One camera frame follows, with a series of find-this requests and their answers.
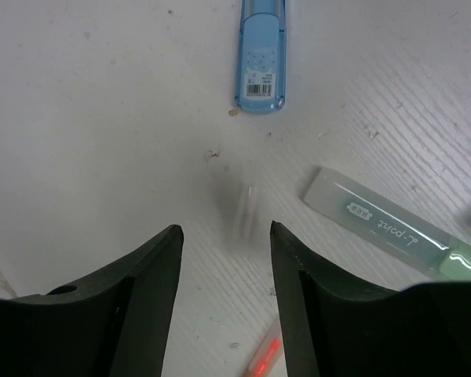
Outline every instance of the blue case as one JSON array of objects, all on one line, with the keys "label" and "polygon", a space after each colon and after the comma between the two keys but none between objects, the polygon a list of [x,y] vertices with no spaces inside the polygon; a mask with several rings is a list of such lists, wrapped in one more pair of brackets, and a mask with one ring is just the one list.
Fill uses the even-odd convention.
[{"label": "blue case", "polygon": [[286,37],[284,0],[243,0],[235,103],[245,112],[284,106]]}]

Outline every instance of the white label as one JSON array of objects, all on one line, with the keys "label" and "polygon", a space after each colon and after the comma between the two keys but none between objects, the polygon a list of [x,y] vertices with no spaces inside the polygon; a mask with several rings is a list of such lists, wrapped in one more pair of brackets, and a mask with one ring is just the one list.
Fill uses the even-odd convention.
[{"label": "white label", "polygon": [[359,204],[350,203],[347,206],[347,209],[351,214],[355,214],[358,218],[362,218],[363,220],[370,221],[373,214],[367,210],[366,208],[361,207]]},{"label": "white label", "polygon": [[276,93],[276,74],[248,69],[244,75],[244,97],[254,100],[269,100]]}]

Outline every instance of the barcode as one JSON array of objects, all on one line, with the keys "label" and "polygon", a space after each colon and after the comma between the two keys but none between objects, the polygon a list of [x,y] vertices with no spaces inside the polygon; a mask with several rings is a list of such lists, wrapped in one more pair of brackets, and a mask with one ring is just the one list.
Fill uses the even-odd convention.
[{"label": "barcode", "polygon": [[246,95],[248,97],[270,97],[272,85],[248,85],[246,86]]}]

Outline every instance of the white table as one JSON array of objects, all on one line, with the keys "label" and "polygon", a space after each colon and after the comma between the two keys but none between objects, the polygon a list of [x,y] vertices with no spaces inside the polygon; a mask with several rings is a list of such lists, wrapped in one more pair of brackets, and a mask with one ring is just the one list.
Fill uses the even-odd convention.
[{"label": "white table", "polygon": [[[425,279],[305,207],[314,166],[471,242],[471,0],[291,1],[286,107],[231,117],[239,9],[0,0],[0,272],[45,293],[182,225],[165,377],[243,370],[277,310],[272,219],[377,284]],[[255,237],[230,250],[243,181]]]}]

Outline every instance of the barcode sticker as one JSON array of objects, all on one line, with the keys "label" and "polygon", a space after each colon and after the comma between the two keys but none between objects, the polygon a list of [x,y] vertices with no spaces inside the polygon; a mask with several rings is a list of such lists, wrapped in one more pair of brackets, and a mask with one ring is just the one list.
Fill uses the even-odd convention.
[{"label": "barcode sticker", "polygon": [[245,97],[251,100],[268,100],[274,97],[276,75],[252,71],[244,76]]}]

